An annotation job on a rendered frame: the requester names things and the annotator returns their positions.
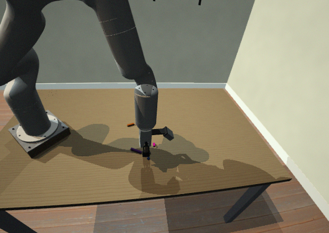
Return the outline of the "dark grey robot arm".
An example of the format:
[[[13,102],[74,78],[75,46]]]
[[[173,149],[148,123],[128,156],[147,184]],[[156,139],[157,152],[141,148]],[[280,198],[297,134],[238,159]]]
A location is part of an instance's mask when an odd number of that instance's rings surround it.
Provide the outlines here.
[[[43,141],[58,129],[47,115],[36,90],[39,59],[32,48],[46,20],[41,10],[60,0],[6,0],[0,25],[0,86],[4,99],[19,122],[17,137],[26,143]],[[128,0],[79,0],[93,8],[123,77],[135,80],[135,122],[141,129],[156,125],[158,89],[146,63]],[[48,117],[47,117],[48,116]]]

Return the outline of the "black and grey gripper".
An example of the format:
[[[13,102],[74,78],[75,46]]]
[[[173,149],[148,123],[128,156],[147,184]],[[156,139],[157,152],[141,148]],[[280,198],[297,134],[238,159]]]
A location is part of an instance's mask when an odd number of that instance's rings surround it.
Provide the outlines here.
[[[138,127],[139,128],[139,127]],[[150,150],[149,148],[151,147],[151,141],[152,141],[152,129],[141,129],[139,128],[139,146],[140,148],[143,148],[142,151],[142,157],[149,157],[150,155]],[[145,145],[144,145],[145,143]],[[145,147],[145,150],[144,150]],[[144,153],[148,153],[148,154],[144,154]]]

